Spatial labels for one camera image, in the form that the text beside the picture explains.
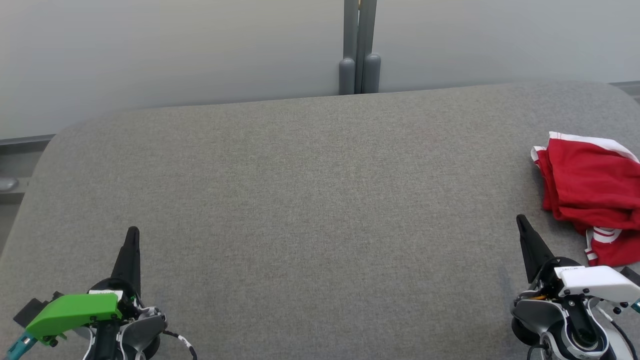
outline cable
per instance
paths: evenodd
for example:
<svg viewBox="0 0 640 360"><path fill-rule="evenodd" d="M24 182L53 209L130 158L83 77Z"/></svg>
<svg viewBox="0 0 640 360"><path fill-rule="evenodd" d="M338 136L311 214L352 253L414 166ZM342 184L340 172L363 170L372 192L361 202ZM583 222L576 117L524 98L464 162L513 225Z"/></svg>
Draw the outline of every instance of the cable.
<svg viewBox="0 0 640 360"><path fill-rule="evenodd" d="M629 339L627 334L625 334L625 332L622 330L620 326L618 326L618 324L616 324L616 322L611 322L611 325L613 325L613 327L616 328L616 330L620 333L620 335L622 335L622 338L627 342L627 346L629 347L629 350L631 350L631 356L634 357L634 360L638 360L638 355L636 354L636 348L634 348L634 345L631 343L631 340Z"/></svg>
<svg viewBox="0 0 640 360"><path fill-rule="evenodd" d="M196 355L196 350L193 348L193 345L191 345L191 343L188 342L187 339L185 339L182 335L178 335L175 332L171 332L167 330L164 330L162 333L165 335L173 336L174 338L177 338L178 340L182 341L189 348L189 352L191 352L191 355L193 356L193 360L198 360L198 356Z"/></svg>
<svg viewBox="0 0 640 360"><path fill-rule="evenodd" d="M33 345L35 345L38 340L28 332L24 332L22 336L16 341L12 347L9 348L9 351L6 352L6 360L18 360L20 359L27 351L31 350Z"/></svg>
<svg viewBox="0 0 640 360"><path fill-rule="evenodd" d="M542 349L546 349L547 347L545 345L533 345L532 347L529 348L529 352L527 353L527 360L531 360L531 355L533 354L533 350L536 350L537 348L542 348Z"/></svg>
<svg viewBox="0 0 640 360"><path fill-rule="evenodd" d="M631 340L629 339L625 331L622 330L622 328L618 324L616 324L616 322L613 321L611 316L609 316L609 314L607 314L600 306L597 306L596 308L598 309L600 314L602 314L608 321L611 322L611 325L613 325L613 327L616 328L616 330L620 333L620 335L622 335L622 338L627 343L629 350L631 350L631 356L633 356L634 360L638 360L638 355L636 354L636 348L634 348L634 344L631 343Z"/></svg>

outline white wall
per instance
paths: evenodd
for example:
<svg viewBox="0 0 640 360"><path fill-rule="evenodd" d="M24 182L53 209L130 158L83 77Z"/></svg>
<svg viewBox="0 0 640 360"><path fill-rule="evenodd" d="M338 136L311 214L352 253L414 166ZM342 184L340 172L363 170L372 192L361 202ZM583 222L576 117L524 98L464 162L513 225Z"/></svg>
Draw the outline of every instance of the white wall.
<svg viewBox="0 0 640 360"><path fill-rule="evenodd" d="M0 139L111 111L337 95L342 0L0 0Z"/></svg>
<svg viewBox="0 0 640 360"><path fill-rule="evenodd" d="M380 92L640 80L638 0L378 0Z"/></svg>

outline gray table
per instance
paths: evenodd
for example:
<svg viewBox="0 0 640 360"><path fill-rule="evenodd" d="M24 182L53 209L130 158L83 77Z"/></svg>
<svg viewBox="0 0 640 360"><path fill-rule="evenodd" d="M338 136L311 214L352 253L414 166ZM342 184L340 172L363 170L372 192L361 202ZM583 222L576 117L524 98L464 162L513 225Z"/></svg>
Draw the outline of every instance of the gray table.
<svg viewBox="0 0 640 360"><path fill-rule="evenodd" d="M515 216L558 255L584 241L541 210L548 131L640 154L640 107L547 82L134 111L43 154L0 259L0 347L31 298L81 293L141 231L142 296L202 359L523 359ZM640 318L620 324L640 338ZM77 336L27 359L81 359ZM154 359L188 359L163 338Z"/></svg>

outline white stripe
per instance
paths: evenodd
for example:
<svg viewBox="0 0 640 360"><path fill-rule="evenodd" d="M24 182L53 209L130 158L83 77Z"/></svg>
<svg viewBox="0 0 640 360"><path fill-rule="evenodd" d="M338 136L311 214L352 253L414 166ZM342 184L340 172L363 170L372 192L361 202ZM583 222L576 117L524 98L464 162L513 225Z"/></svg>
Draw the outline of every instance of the white stripe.
<svg viewBox="0 0 640 360"><path fill-rule="evenodd" d="M584 249L584 252L589 252L591 251L591 239L593 238L593 229L587 229L587 231L585 231L586 234L586 238L587 238L587 248Z"/></svg>
<svg viewBox="0 0 640 360"><path fill-rule="evenodd" d="M629 151L629 149L627 149L626 147L620 145L620 143L618 143L616 140L605 139L605 138L590 138L588 136L562 134L562 133L557 133L555 131L549 131L549 138L550 139L567 140L567 141L573 141L573 142L592 143L593 145L597 145L597 146L599 146L599 147L601 147L601 148L603 148L605 150L610 150L610 151L617 152L620 156L623 156L624 158L633 160L636 163L640 163L640 161L638 161L638 158L636 157L636 155L633 155L631 153L631 151Z"/></svg>
<svg viewBox="0 0 640 360"><path fill-rule="evenodd" d="M603 234L611 234L612 236L602 236L596 233L595 232L596 230ZM597 241L599 243L612 243L616 241L616 239L620 236L620 233L622 233L621 229L614 229L614 231L605 231L605 230L602 230L601 227L594 227L593 241Z"/></svg>
<svg viewBox="0 0 640 360"><path fill-rule="evenodd" d="M178 339L182 341L187 347L193 347L190 342L187 341L182 335L178 335Z"/></svg>
<svg viewBox="0 0 640 360"><path fill-rule="evenodd" d="M535 161L537 161L537 160L539 159L539 157L538 157L538 151L541 151L541 150L547 150L547 148L546 148L546 147L544 147L544 146L534 146L534 147L531 149L531 159L532 159L534 162L535 162Z"/></svg>

